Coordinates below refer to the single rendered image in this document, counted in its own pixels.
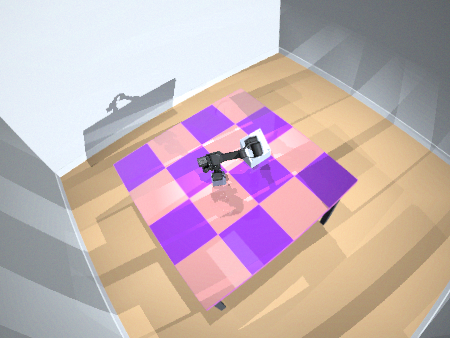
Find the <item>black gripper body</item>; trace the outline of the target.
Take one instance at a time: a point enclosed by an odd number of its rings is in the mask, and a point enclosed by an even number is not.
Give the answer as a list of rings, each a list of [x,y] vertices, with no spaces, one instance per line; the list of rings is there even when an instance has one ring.
[[[223,176],[222,176],[222,173],[221,173],[221,170],[219,170],[219,169],[221,169],[221,165],[219,165],[219,166],[217,166],[217,167],[212,167],[213,168],[213,170],[214,170],[214,174],[212,174],[212,179],[213,179],[213,181],[220,181],[220,180],[223,180]],[[216,171],[215,171],[216,170]],[[218,171],[217,171],[218,170]]]

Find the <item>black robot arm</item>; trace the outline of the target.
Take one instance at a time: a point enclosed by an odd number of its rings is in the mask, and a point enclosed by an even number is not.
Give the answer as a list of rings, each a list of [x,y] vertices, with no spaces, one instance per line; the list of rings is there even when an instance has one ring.
[[[244,158],[257,158],[264,154],[261,141],[259,141],[258,136],[250,136],[244,140],[245,147],[237,151],[222,153],[220,151],[205,154],[205,156],[196,158],[199,168],[202,167],[204,173],[208,173],[209,170],[213,171],[212,167],[217,167],[224,161],[234,160],[234,159],[244,159]],[[254,157],[249,157],[246,155],[245,149],[249,148],[252,150]]]

